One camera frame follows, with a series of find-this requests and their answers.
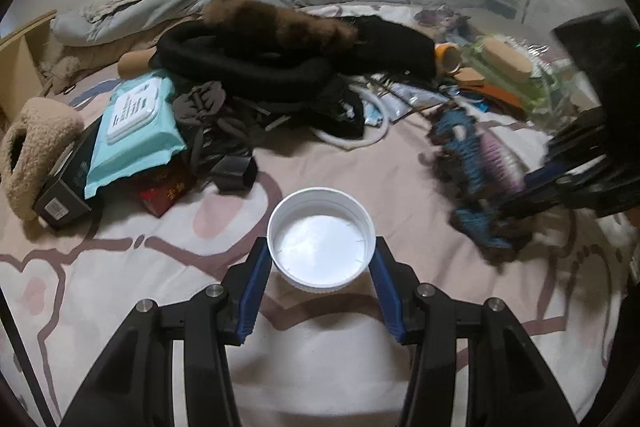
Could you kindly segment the blue knitted fabric item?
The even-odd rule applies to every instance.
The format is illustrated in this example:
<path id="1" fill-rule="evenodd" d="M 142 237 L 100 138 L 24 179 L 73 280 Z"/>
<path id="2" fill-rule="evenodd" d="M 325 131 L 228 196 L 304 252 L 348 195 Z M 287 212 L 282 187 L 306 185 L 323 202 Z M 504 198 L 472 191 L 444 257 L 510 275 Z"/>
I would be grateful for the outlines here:
<path id="1" fill-rule="evenodd" d="M 438 147 L 433 173 L 454 205 L 449 224 L 471 239 L 486 262 L 513 261 L 532 238 L 528 218 L 505 218 L 499 212 L 502 202 L 524 190 L 518 158 L 454 103 L 440 106 L 427 119 L 428 139 Z"/>

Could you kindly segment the white plastic jar lid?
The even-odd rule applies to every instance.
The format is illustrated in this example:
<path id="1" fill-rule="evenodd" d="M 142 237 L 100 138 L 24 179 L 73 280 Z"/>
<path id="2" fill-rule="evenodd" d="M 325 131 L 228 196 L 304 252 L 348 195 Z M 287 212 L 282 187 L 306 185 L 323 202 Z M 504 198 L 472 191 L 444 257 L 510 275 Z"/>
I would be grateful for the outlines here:
<path id="1" fill-rule="evenodd" d="M 282 199 L 269 217 L 266 239 L 282 277 L 314 294 L 356 281 L 368 269 L 376 244 L 366 208 L 345 192 L 321 186 Z"/>

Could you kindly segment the orange leather case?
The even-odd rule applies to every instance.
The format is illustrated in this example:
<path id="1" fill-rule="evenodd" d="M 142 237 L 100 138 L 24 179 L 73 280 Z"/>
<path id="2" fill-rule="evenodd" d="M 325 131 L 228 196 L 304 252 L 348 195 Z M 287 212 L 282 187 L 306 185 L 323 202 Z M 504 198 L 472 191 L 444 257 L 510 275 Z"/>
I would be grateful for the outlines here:
<path id="1" fill-rule="evenodd" d="M 483 83 L 481 86 L 472 86 L 471 90 L 483 95 L 490 104 L 499 107 L 503 113 L 518 120 L 526 120 L 527 113 L 521 100 L 506 89 Z"/>

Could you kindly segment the cartoon printed bed blanket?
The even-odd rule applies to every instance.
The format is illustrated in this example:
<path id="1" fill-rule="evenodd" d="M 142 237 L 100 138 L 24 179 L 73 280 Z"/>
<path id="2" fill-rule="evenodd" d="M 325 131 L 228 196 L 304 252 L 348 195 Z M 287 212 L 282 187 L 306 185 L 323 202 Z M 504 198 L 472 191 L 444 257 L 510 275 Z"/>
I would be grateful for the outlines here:
<path id="1" fill-rule="evenodd" d="M 6 426 L 638 424 L 625 14 L 515 95 L 384 15 L 216 0 L 1 144 Z"/>

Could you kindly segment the clear plastic storage bin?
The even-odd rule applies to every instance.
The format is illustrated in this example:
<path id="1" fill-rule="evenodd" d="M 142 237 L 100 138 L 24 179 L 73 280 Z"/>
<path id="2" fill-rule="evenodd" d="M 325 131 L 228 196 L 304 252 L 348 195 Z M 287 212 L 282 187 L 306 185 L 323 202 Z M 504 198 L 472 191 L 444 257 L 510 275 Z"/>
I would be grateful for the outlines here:
<path id="1" fill-rule="evenodd" d="M 560 13 L 561 0 L 435 0 L 423 5 L 420 23 L 430 26 L 442 40 L 455 43 L 463 63 L 478 72 L 484 83 L 506 89 L 523 103 L 527 119 L 555 132 L 577 115 L 572 101 L 582 77 L 553 29 L 581 15 Z M 482 41 L 494 37 L 525 54 L 533 65 L 532 77 L 517 83 L 483 60 Z"/>

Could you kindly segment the tan wooden brush block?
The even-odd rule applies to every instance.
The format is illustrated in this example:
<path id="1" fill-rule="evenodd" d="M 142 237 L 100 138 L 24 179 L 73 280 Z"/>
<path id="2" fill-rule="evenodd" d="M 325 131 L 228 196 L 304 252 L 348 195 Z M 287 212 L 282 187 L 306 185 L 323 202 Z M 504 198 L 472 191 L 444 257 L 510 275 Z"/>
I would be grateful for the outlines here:
<path id="1" fill-rule="evenodd" d="M 532 77 L 533 65 L 529 58 L 510 44 L 494 37 L 483 38 L 482 57 L 513 82 L 524 83 Z"/>

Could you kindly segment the orange tape roll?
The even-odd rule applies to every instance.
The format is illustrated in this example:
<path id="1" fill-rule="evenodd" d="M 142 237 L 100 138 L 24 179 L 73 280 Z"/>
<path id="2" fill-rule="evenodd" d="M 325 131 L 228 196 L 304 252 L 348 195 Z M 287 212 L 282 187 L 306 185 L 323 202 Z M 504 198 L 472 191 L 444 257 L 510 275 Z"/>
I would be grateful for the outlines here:
<path id="1" fill-rule="evenodd" d="M 442 75 L 456 75 L 462 66 L 460 50 L 454 43 L 436 43 L 434 57 L 437 70 Z"/>

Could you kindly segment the red printed box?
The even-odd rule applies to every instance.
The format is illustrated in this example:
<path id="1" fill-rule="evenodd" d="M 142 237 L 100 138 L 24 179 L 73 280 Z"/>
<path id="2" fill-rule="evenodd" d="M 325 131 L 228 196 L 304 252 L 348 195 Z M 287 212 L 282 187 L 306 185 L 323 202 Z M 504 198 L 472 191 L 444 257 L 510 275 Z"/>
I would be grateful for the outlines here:
<path id="1" fill-rule="evenodd" d="M 155 167 L 134 177 L 134 191 L 152 216 L 162 217 L 194 187 L 192 173 L 181 165 Z"/>

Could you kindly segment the black cardboard box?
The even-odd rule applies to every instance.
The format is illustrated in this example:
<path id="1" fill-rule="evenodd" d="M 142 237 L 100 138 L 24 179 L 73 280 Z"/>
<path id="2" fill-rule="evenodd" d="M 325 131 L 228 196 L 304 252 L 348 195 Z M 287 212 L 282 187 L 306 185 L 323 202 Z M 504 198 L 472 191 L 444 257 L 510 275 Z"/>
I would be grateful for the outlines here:
<path id="1" fill-rule="evenodd" d="M 92 210 L 85 187 L 102 118 L 89 124 L 55 164 L 38 194 L 34 210 L 53 230 L 61 230 Z"/>

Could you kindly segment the small black plastic cube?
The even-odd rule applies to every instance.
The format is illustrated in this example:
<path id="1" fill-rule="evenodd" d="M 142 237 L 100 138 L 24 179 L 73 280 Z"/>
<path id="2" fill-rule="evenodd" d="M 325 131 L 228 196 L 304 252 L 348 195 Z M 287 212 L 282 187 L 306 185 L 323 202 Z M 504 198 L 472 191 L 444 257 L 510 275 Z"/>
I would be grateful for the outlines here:
<path id="1" fill-rule="evenodd" d="M 244 193 L 252 189 L 258 167 L 253 156 L 227 155 L 210 173 L 220 193 Z"/>

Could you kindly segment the teal wet wipes pack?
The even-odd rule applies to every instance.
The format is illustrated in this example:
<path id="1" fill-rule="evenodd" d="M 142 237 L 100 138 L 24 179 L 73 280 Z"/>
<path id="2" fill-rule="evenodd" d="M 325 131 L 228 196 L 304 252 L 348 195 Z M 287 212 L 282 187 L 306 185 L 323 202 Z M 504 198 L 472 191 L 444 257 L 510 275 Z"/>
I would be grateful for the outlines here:
<path id="1" fill-rule="evenodd" d="M 116 89 L 94 143 L 87 198 L 116 180 L 166 165 L 186 149 L 172 110 L 175 95 L 174 84 L 163 70 L 127 80 Z"/>

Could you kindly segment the beige fuzzy slipper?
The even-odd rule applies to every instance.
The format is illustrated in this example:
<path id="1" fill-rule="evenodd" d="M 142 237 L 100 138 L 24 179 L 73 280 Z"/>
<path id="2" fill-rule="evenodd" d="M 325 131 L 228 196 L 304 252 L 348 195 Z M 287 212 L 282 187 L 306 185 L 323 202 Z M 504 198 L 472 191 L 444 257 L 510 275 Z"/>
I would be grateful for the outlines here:
<path id="1" fill-rule="evenodd" d="M 34 205 L 44 181 L 85 123 L 76 109 L 50 98 L 30 98 L 1 143 L 1 186 L 14 215 L 37 218 Z"/>

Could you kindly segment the cardboard tube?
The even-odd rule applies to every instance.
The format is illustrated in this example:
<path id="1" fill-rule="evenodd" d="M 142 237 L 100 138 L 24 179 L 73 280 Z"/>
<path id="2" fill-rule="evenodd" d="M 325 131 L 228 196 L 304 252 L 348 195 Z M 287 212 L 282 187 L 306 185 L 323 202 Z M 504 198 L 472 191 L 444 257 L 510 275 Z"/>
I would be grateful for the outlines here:
<path id="1" fill-rule="evenodd" d="M 155 48 L 149 48 L 125 53 L 117 62 L 117 74 L 123 80 L 129 80 L 151 72 L 150 62 L 155 51 Z"/>

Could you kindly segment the wooden bedside shelf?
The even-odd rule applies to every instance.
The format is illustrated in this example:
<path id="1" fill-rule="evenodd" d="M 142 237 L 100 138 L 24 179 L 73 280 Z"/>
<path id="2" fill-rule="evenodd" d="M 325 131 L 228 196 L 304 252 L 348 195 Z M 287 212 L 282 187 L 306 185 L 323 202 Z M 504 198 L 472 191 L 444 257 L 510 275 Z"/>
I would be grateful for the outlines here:
<path id="1" fill-rule="evenodd" d="M 7 122 L 14 121 L 30 98 L 48 90 L 38 64 L 47 51 L 55 14 L 55 10 L 42 14 L 1 39 L 0 103 Z"/>

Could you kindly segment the black jacket with fur trim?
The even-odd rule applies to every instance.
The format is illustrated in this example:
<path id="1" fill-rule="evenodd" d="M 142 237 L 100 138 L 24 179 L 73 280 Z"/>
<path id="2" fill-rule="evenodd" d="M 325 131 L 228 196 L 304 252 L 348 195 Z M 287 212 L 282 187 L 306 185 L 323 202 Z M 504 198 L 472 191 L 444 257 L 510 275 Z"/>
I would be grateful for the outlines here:
<path id="1" fill-rule="evenodd" d="M 323 17 L 258 0 L 213 0 L 157 41 L 149 64 L 187 86 L 219 81 L 237 96 L 282 104 L 337 75 L 437 75 L 435 43 L 377 15 Z"/>

